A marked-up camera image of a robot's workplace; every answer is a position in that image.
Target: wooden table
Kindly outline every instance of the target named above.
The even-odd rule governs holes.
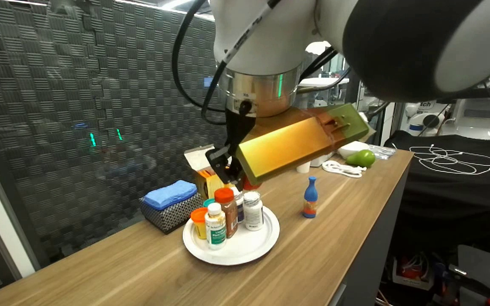
[[[182,228],[164,235],[142,221],[0,289],[0,305],[373,305],[411,158],[398,151],[359,179],[312,168],[265,182],[259,191],[281,231],[252,263],[203,263],[185,249]],[[315,219],[300,214],[309,175]]]

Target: blue sponge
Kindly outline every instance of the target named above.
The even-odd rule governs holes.
[[[169,186],[147,193],[143,201],[156,210],[164,210],[173,204],[187,200],[197,191],[196,185],[178,180]]]

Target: white cup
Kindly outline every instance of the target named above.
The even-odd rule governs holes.
[[[309,166],[311,165],[311,161],[301,164],[296,167],[296,171],[299,173],[308,173],[309,172]]]

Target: green pear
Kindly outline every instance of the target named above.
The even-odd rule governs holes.
[[[372,151],[362,150],[350,155],[345,162],[350,165],[370,168],[375,161],[376,155]]]

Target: yellow container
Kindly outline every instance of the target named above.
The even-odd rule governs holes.
[[[201,207],[196,209],[190,214],[190,219],[194,222],[194,227],[196,228],[196,234],[200,239],[207,239],[207,234],[205,232],[205,214],[208,213],[207,207]]]

